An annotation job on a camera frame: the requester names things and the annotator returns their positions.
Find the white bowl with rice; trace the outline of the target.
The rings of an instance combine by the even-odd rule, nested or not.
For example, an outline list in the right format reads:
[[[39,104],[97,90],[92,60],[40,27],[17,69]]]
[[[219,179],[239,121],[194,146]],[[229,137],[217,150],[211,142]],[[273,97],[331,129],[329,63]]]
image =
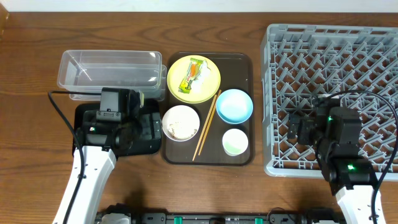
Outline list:
[[[191,107],[177,105],[166,111],[162,118],[162,130],[171,140],[188,141],[196,135],[200,127],[198,113]]]

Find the green snack wrapper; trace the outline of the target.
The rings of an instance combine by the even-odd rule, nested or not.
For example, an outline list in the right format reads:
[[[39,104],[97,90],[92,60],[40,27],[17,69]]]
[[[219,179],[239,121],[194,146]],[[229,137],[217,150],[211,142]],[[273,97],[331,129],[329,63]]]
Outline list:
[[[201,74],[203,63],[203,60],[197,58],[190,59],[187,74],[184,76],[183,80],[178,86],[179,92],[190,93],[192,89],[192,83],[197,79],[197,76]]]

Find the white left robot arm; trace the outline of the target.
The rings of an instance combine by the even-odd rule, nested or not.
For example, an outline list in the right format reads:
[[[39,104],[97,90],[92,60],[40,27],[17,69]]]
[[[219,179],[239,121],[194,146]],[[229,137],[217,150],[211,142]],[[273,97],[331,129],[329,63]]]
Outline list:
[[[106,182],[120,157],[154,154],[162,143],[159,103],[143,93],[103,88],[98,103],[83,103],[70,123],[73,167],[54,223],[94,223]]]

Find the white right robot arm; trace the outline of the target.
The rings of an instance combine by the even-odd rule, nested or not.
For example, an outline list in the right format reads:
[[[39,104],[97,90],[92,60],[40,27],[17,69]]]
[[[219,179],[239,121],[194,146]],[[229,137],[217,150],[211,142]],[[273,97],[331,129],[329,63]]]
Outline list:
[[[290,114],[287,137],[315,148],[322,176],[346,223],[385,223],[373,165],[359,155],[360,132],[357,111],[332,108],[314,118]]]

